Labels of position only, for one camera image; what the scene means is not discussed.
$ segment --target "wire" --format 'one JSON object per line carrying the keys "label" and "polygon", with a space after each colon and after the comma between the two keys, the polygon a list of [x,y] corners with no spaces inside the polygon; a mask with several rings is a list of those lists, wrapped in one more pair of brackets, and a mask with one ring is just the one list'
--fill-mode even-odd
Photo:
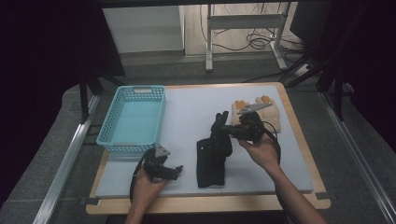
{"label": "wire", "polygon": [[[265,4],[262,5],[261,12],[263,10],[264,11],[266,10],[266,8],[268,7],[268,3],[266,5],[265,9],[264,9],[264,5]],[[251,13],[253,13],[253,11],[256,8],[259,8],[259,4],[256,4],[256,6],[252,9]],[[227,9],[226,4],[225,4],[225,9],[230,14],[230,11]],[[204,37],[205,42],[207,43],[207,39],[206,39],[205,32],[204,32],[203,20],[202,20],[202,6],[200,6],[200,23],[201,23],[202,35]],[[213,32],[214,32],[214,34],[219,35],[221,33],[224,33],[226,31],[228,31],[228,30],[229,29],[222,30],[220,32],[215,32],[215,31],[213,31]],[[272,40],[270,37],[268,37],[266,35],[261,35],[259,33],[256,33],[257,29],[254,29],[252,34],[249,33],[249,30],[247,31],[247,45],[242,47],[242,48],[240,48],[240,49],[231,49],[231,48],[219,45],[219,44],[212,44],[212,45],[216,46],[216,47],[223,48],[223,49],[231,50],[231,51],[239,51],[239,50],[247,49],[248,47],[252,47],[253,49],[260,50],[260,49],[264,49]]]}
{"label": "wire", "polygon": [[266,124],[269,124],[273,129],[274,129],[274,133],[275,133],[275,138],[276,138],[276,140],[277,140],[277,133],[276,133],[276,129],[275,129],[275,127],[274,127],[274,125],[272,125],[272,123],[270,123],[270,122],[267,122],[267,121],[262,121],[263,123],[266,123]]}

